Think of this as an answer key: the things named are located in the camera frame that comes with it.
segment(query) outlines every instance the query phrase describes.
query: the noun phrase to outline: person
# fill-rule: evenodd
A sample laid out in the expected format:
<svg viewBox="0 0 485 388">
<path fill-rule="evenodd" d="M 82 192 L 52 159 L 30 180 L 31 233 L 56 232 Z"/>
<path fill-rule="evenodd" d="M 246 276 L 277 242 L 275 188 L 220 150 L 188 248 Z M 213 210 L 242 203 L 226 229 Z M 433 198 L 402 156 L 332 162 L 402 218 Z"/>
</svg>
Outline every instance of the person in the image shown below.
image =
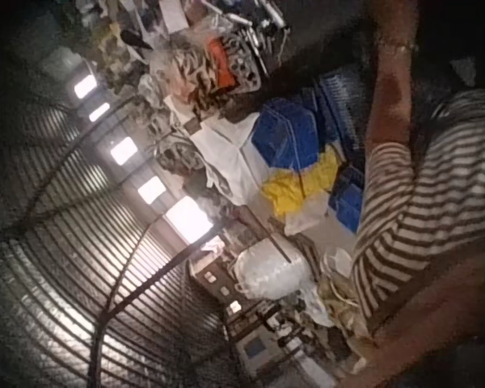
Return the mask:
<svg viewBox="0 0 485 388">
<path fill-rule="evenodd" d="M 416 142 L 427 146 L 412 150 L 417 4 L 377 0 L 372 11 L 377 77 L 352 282 L 377 350 L 340 386 L 485 386 L 485 90 L 443 103 Z"/>
</svg>

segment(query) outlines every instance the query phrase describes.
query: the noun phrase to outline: hand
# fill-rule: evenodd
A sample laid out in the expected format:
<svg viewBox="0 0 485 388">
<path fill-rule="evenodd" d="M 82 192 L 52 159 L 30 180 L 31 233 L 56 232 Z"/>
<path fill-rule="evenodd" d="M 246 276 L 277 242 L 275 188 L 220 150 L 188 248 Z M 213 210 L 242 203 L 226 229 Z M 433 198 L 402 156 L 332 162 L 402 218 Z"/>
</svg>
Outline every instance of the hand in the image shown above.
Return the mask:
<svg viewBox="0 0 485 388">
<path fill-rule="evenodd" d="M 373 19 L 385 38 L 412 44 L 419 24 L 417 0 L 370 0 Z"/>
</svg>

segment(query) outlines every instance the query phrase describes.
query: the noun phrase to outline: bracelet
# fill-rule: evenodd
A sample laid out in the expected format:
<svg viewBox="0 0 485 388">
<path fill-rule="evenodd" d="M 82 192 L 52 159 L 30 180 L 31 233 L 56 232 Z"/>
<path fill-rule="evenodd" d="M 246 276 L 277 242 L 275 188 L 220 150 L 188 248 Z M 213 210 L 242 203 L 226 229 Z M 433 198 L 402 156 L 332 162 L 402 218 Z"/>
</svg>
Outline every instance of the bracelet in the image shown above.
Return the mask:
<svg viewBox="0 0 485 388">
<path fill-rule="evenodd" d="M 419 48 L 415 43 L 403 43 L 398 40 L 386 38 L 384 35 L 378 33 L 375 38 L 375 44 L 378 47 L 386 49 L 392 54 L 416 53 Z"/>
</svg>

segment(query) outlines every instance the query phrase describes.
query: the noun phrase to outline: yellow cloth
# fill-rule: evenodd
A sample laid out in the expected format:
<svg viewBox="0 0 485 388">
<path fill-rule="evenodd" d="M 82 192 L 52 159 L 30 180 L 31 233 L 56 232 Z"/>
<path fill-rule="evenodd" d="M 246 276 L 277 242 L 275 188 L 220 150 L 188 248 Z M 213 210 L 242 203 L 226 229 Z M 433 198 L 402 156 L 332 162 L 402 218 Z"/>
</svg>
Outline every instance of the yellow cloth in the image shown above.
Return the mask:
<svg viewBox="0 0 485 388">
<path fill-rule="evenodd" d="M 337 172 L 338 160 L 335 152 L 332 148 L 327 147 L 313 166 L 302 171 L 306 198 L 331 189 Z M 278 217 L 286 213 L 297 212 L 302 208 L 305 199 L 298 173 L 291 170 L 278 170 L 263 185 L 262 192 L 273 203 L 273 211 Z"/>
</svg>

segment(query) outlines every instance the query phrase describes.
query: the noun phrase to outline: striped shirt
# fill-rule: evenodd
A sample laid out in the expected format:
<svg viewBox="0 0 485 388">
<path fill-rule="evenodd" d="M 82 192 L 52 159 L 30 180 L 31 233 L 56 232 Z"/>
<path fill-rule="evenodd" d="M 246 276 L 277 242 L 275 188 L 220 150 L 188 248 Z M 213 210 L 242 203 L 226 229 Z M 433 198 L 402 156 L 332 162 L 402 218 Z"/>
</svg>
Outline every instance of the striped shirt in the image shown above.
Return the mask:
<svg viewBox="0 0 485 388">
<path fill-rule="evenodd" d="M 485 91 L 454 96 L 415 166 L 383 143 L 367 160 L 352 281 L 370 333 L 459 257 L 485 249 Z"/>
</svg>

